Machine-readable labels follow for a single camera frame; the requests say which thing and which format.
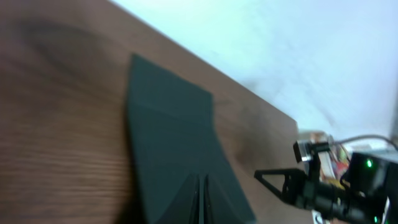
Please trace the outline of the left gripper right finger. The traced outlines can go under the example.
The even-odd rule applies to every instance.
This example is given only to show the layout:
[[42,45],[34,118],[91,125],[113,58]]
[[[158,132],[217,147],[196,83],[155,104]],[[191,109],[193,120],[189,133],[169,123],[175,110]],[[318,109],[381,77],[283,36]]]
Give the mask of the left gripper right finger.
[[237,192],[236,179],[221,178],[207,174],[203,186],[203,222],[205,224],[249,223],[234,203],[239,203],[242,193]]

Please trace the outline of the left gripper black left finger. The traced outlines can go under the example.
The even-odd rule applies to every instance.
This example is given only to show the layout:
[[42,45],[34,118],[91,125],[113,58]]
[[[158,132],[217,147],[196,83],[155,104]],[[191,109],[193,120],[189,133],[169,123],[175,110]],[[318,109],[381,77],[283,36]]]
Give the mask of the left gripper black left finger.
[[189,175],[156,224],[199,224],[200,179]]

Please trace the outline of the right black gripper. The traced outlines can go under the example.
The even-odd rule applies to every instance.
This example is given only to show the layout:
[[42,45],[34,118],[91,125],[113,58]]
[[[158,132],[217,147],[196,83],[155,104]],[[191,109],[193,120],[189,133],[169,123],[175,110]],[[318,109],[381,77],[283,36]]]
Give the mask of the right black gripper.
[[349,200],[342,189],[320,182],[318,154],[294,150],[297,162],[307,162],[308,172],[300,169],[256,170],[254,178],[280,201],[305,210],[316,210],[325,219],[348,220]]

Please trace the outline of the black gift box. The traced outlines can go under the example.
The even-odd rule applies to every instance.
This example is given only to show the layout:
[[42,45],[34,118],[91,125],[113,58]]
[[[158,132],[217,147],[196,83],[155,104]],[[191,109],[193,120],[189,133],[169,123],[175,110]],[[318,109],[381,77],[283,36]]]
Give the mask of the black gift box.
[[236,179],[240,211],[256,218],[217,138],[211,93],[143,57],[129,67],[127,123],[147,223],[156,223],[189,175],[200,179],[199,223],[207,174]]

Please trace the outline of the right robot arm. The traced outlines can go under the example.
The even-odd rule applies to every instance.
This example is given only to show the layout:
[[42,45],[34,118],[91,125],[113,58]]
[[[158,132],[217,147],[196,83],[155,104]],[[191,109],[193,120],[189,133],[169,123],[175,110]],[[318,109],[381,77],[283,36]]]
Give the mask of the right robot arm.
[[354,152],[343,188],[300,169],[257,170],[254,177],[282,202],[324,220],[397,224],[397,151]]

